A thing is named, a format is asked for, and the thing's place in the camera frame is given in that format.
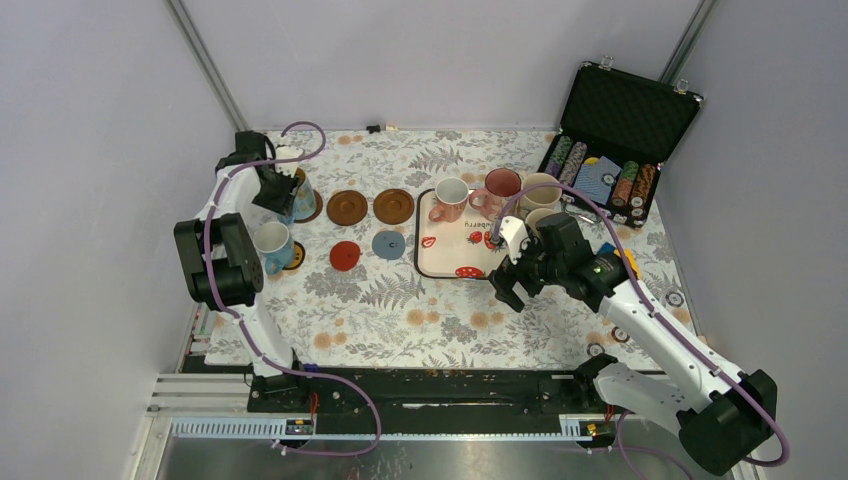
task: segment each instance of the metal frame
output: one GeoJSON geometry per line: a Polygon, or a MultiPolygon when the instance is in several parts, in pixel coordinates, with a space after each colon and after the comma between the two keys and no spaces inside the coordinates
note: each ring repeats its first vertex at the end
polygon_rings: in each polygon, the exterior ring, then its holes
{"type": "Polygon", "coordinates": [[[155,480],[159,474],[159,467],[165,456],[165,447],[171,438],[171,417],[151,417],[149,431],[141,448],[141,456],[133,471],[130,472],[131,480],[155,480]]]}
{"type": "Polygon", "coordinates": [[[668,63],[666,63],[665,69],[663,69],[663,73],[660,75],[660,82],[669,85],[677,83],[678,75],[683,70],[683,66],[689,59],[689,55],[692,54],[695,44],[706,27],[707,20],[709,20],[713,11],[715,11],[718,2],[719,0],[701,0],[698,4],[698,8],[695,9],[695,13],[689,20],[689,24],[686,25],[686,30],[680,36],[680,40],[677,42],[677,46],[674,47],[671,58],[668,59],[668,63]]]}
{"type": "Polygon", "coordinates": [[[218,101],[221,103],[221,107],[224,109],[224,113],[227,115],[233,128],[236,131],[248,130],[247,120],[244,119],[244,115],[242,115],[238,104],[227,88],[224,77],[221,76],[221,72],[218,71],[218,67],[212,61],[209,50],[203,43],[203,39],[200,37],[197,27],[194,26],[194,22],[191,20],[191,16],[182,0],[164,0],[164,2],[177,22],[180,32],[182,32],[186,43],[191,49],[191,53],[209,81],[213,93],[218,97],[218,101]]]}

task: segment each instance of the mug handle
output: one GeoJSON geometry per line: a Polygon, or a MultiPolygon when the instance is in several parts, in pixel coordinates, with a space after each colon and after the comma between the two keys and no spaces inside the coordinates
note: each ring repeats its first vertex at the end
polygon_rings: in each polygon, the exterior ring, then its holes
{"type": "Polygon", "coordinates": [[[281,264],[277,259],[267,258],[265,259],[265,273],[268,275],[276,275],[283,271],[284,265],[281,264]]]}
{"type": "Polygon", "coordinates": [[[482,212],[483,210],[486,210],[488,208],[490,195],[491,194],[489,193],[489,191],[485,188],[478,188],[477,190],[471,192],[471,195],[468,197],[468,204],[471,205],[471,208],[473,208],[474,210],[482,212]],[[474,200],[477,200],[480,197],[483,197],[483,203],[480,205],[475,205],[474,200]]]}
{"type": "Polygon", "coordinates": [[[430,218],[431,222],[443,222],[445,220],[445,206],[442,204],[438,204],[430,210],[430,214],[427,215],[430,218]]]}

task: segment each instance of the white tray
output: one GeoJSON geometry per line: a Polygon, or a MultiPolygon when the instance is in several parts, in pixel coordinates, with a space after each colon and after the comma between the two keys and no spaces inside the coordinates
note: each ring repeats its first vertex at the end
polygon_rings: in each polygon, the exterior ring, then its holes
{"type": "Polygon", "coordinates": [[[486,233],[492,228],[490,222],[471,206],[465,207],[462,217],[453,223],[432,222],[428,217],[436,206],[436,193],[426,190],[418,197],[418,216],[415,226],[415,268],[429,278],[461,278],[457,269],[474,268],[479,277],[485,279],[500,265],[506,256],[506,244],[493,249],[486,246],[486,233]],[[424,247],[422,242],[435,238],[435,243],[424,247]]]}

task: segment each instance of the white mug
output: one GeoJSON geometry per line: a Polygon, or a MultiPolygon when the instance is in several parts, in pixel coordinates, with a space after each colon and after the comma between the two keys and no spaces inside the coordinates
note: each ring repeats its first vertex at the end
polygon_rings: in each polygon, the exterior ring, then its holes
{"type": "Polygon", "coordinates": [[[527,218],[524,219],[524,224],[530,227],[530,230],[533,230],[533,233],[539,235],[539,229],[536,228],[536,224],[539,223],[539,220],[551,216],[556,212],[551,210],[550,208],[537,208],[532,212],[527,214],[527,218]]]}
{"type": "MultiPolygon", "coordinates": [[[[540,183],[559,183],[559,180],[547,173],[531,173],[521,182],[521,189],[527,189],[540,183]]],[[[556,210],[562,190],[557,187],[542,187],[524,194],[518,201],[518,216],[526,219],[527,215],[538,208],[556,210]]]]}

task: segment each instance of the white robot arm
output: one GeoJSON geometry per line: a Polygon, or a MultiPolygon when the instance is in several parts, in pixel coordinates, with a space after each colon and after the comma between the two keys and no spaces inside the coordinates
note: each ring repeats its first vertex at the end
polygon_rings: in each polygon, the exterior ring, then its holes
{"type": "MultiPolygon", "coordinates": [[[[584,381],[585,391],[593,397],[584,403],[616,405],[662,426],[678,436],[699,465],[716,475],[773,434],[766,420],[736,391],[744,390],[774,418],[777,386],[765,372],[745,374],[698,340],[654,296],[643,299],[629,280],[626,260],[614,253],[592,252],[577,221],[567,213],[543,218],[536,228],[538,236],[530,236],[517,218],[506,217],[501,223],[499,232],[509,256],[489,276],[495,298],[521,311],[524,302],[513,291],[516,283],[531,297],[548,285],[564,287],[569,296],[630,335],[675,383],[662,383],[601,354],[575,371],[575,378],[584,381]],[[643,303],[645,299],[651,308],[643,303]],[[668,326],[659,322],[659,316],[668,326]],[[710,371],[690,348],[717,368],[710,371]]],[[[644,282],[636,284],[649,292],[644,282]]]]}
{"type": "Polygon", "coordinates": [[[260,265],[256,249],[243,220],[243,214],[251,204],[257,204],[277,213],[287,213],[291,208],[297,188],[297,180],[292,175],[277,172],[273,167],[245,168],[234,173],[238,166],[261,160],[264,152],[264,136],[255,132],[243,132],[247,136],[236,136],[237,147],[241,144],[253,144],[251,153],[236,153],[221,160],[216,169],[216,184],[213,192],[227,182],[224,195],[215,203],[215,194],[209,198],[206,206],[192,220],[180,222],[174,227],[174,237],[180,262],[183,266],[186,284],[192,298],[204,302],[214,310],[219,310],[212,297],[208,274],[203,261],[202,231],[203,222],[215,205],[212,219],[211,241],[219,254],[213,260],[216,284],[224,304],[238,313],[241,318],[227,312],[219,315],[238,326],[241,319],[250,334],[248,339],[240,328],[242,344],[250,353],[255,375],[272,377],[280,372],[266,363],[266,359],[277,365],[289,367],[295,360],[291,345],[280,335],[262,298],[264,271],[260,265]],[[252,341],[256,349],[251,348],[252,341]],[[255,351],[264,353],[257,356],[255,351]]]}

